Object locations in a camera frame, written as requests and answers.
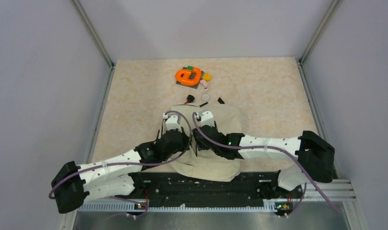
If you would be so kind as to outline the red black stamp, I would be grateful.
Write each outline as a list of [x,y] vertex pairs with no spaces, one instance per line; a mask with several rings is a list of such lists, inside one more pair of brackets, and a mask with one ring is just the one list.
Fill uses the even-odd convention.
[[193,95],[187,95],[186,97],[186,102],[184,104],[190,104],[190,103],[193,103],[195,101],[195,97]]

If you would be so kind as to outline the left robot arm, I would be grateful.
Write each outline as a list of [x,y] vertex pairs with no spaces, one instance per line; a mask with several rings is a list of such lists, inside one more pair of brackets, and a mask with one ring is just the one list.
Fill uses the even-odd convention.
[[145,186],[134,176],[145,169],[171,163],[189,148],[192,133],[169,130],[155,141],[99,162],[65,163],[51,182],[49,199],[55,200],[60,214],[69,213],[84,203],[109,196],[139,198]]

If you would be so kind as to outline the yellow toy block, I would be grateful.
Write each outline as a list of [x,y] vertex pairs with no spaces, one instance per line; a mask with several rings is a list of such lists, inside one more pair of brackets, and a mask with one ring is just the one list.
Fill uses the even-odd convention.
[[204,79],[205,81],[211,81],[211,75],[209,73],[204,73],[203,76],[202,76],[202,79]]

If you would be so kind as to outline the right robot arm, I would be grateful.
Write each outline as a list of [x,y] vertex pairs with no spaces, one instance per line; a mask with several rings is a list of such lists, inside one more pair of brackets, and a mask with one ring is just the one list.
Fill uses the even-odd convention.
[[295,138],[258,138],[243,133],[223,134],[209,125],[195,128],[194,139],[201,150],[211,150],[227,160],[272,159],[294,162],[280,170],[272,184],[277,197],[285,197],[306,182],[331,183],[334,147],[312,131]]

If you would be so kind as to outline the pink white eraser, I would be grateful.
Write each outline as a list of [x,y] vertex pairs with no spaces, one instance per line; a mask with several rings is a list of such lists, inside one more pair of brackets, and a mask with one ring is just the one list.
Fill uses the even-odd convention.
[[200,80],[200,84],[203,87],[203,89],[206,91],[208,89],[208,82],[204,79]]

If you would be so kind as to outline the cream canvas backpack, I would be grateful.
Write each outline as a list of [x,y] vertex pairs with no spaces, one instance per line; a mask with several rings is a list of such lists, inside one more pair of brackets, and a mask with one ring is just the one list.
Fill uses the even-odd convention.
[[[194,127],[193,112],[210,111],[217,129],[223,134],[241,133],[244,118],[239,108],[220,103],[175,104],[170,110],[181,112]],[[212,150],[197,150],[193,141],[190,149],[179,159],[152,169],[154,172],[179,173],[181,175],[217,182],[230,182],[240,173],[240,160],[227,160]]]

